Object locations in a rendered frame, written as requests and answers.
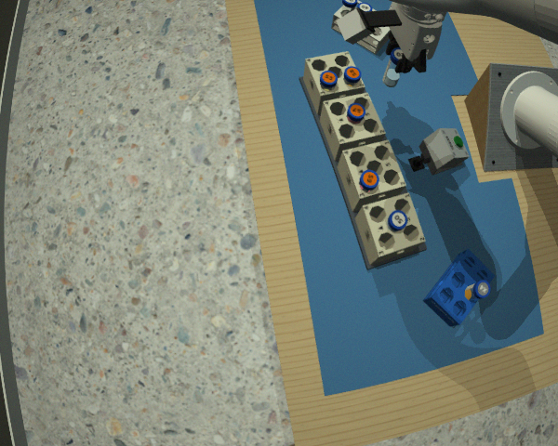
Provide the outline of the beige tube rack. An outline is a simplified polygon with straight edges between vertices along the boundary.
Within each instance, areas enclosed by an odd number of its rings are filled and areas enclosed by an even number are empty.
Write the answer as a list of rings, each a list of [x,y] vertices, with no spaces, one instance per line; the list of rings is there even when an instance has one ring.
[[[340,14],[341,10],[342,10],[342,7],[334,14],[333,21],[332,21],[332,27],[331,27],[331,29],[335,30],[338,33],[341,33],[341,31],[339,29],[339,26],[338,26],[336,20],[341,18],[341,14]],[[370,52],[372,52],[373,54],[376,55],[379,52],[379,50],[385,45],[385,43],[389,40],[389,33],[390,33],[390,28],[389,27],[379,27],[379,28],[375,29],[374,33],[367,36],[367,38],[364,38],[363,40],[360,40],[356,44],[364,47],[365,49],[369,50]]]

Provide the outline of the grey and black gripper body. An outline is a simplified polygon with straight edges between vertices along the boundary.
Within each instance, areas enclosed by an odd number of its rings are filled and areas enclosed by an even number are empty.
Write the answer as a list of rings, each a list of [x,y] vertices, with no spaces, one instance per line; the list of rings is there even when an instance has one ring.
[[[442,22],[437,20],[415,20],[392,2],[389,10],[395,10],[402,26],[389,27],[409,61],[416,59],[422,49],[426,49],[426,59],[431,59],[438,46]],[[423,39],[424,38],[424,39]]]

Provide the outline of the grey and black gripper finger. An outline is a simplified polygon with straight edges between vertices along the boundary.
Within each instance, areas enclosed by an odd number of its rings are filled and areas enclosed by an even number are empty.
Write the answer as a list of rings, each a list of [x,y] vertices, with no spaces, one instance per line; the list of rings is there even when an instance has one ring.
[[[402,58],[397,62],[395,72],[407,73],[412,70],[412,67],[418,72],[426,72],[426,49],[422,49],[419,56],[413,61],[409,61],[403,54]]]
[[[388,56],[391,54],[391,52],[392,52],[392,50],[393,50],[394,48],[399,47],[399,45],[397,44],[397,42],[396,42],[394,36],[392,35],[392,32],[390,32],[390,34],[389,34],[389,39],[390,39],[391,41],[389,41],[388,46],[387,46],[387,49],[386,49],[386,54],[387,54]]]

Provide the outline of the blue bench mat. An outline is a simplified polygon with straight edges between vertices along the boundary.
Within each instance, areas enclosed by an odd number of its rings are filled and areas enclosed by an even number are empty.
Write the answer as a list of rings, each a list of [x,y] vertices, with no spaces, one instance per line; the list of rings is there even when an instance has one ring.
[[[254,0],[299,237],[325,396],[426,373],[543,335],[538,289],[512,178],[478,181],[451,96],[478,81],[446,13],[426,72],[396,87],[375,55],[331,29],[342,0]],[[349,51],[392,145],[427,249],[366,270],[325,144],[299,77],[305,59]],[[456,128],[470,157],[432,175],[408,159],[439,128]],[[460,325],[423,299],[470,249],[495,275]]]

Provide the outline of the small grey sloped desk with green button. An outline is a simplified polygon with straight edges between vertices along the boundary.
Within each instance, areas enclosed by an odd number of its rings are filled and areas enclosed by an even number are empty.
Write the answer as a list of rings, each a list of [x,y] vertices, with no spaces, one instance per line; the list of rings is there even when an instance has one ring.
[[[435,175],[463,165],[462,162],[470,157],[456,128],[437,129],[423,139],[419,148],[422,154],[408,159],[413,172],[425,168],[424,164],[427,164]]]

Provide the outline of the blue tube rack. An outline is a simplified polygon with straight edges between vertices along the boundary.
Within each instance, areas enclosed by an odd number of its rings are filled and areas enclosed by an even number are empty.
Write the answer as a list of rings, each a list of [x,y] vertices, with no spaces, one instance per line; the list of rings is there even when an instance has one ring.
[[[465,289],[481,280],[491,283],[495,277],[469,248],[465,251],[456,256],[423,299],[423,302],[449,326],[460,325],[479,299],[468,300],[465,297]]]

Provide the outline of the sample tube with blue cap and orange dot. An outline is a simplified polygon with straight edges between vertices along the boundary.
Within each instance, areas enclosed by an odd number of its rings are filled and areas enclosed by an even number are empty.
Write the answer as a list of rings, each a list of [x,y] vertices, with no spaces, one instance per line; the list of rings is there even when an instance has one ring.
[[[354,125],[360,124],[365,117],[365,107],[359,103],[353,103],[347,110],[348,121]]]

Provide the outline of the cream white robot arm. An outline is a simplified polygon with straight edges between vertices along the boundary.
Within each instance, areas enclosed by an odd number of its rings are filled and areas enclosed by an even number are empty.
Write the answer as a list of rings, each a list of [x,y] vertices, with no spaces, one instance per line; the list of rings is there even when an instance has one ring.
[[[558,0],[389,1],[415,20],[441,22],[447,12],[487,16],[558,45]],[[395,10],[365,12],[359,7],[336,22],[351,44],[374,33],[374,28],[402,26]],[[524,149],[541,146],[558,159],[558,85],[550,76],[532,71],[515,77],[502,97],[500,120],[515,145]]]

